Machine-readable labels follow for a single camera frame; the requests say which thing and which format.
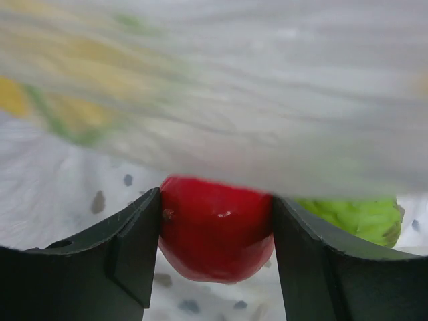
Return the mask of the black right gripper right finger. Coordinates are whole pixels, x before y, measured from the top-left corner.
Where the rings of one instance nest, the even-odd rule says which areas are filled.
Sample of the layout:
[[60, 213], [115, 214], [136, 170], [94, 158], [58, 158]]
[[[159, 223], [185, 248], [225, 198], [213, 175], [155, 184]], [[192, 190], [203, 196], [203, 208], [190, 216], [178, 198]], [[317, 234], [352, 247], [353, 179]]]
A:
[[293, 201], [272, 205], [287, 320], [427, 319], [427, 258], [375, 245]]

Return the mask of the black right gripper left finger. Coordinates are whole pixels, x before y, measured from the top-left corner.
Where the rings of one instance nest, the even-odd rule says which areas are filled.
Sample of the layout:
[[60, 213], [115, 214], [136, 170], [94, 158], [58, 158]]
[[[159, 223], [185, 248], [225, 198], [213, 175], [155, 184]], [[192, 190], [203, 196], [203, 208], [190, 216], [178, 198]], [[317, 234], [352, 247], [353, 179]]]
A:
[[142, 320], [150, 306], [161, 192], [49, 247], [1, 249], [2, 320]]

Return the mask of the green apple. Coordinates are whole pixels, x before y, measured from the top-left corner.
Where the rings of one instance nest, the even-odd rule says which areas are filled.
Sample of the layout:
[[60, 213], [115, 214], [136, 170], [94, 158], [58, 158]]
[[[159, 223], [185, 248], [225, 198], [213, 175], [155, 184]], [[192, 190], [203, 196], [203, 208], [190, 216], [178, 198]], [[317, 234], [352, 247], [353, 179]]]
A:
[[395, 198], [368, 201], [296, 199], [307, 211], [371, 243], [392, 248], [401, 235], [405, 210]]

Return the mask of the clear printed plastic bag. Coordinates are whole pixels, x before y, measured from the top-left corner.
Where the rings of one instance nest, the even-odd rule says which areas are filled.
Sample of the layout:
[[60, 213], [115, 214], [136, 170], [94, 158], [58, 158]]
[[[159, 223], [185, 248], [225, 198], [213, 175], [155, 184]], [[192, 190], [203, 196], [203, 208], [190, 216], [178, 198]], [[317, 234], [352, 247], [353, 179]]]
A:
[[[1, 249], [47, 248], [170, 174], [395, 198], [389, 249], [427, 258], [427, 2], [2, 1]], [[256, 318], [287, 320], [278, 270], [184, 280], [157, 246], [142, 320]]]

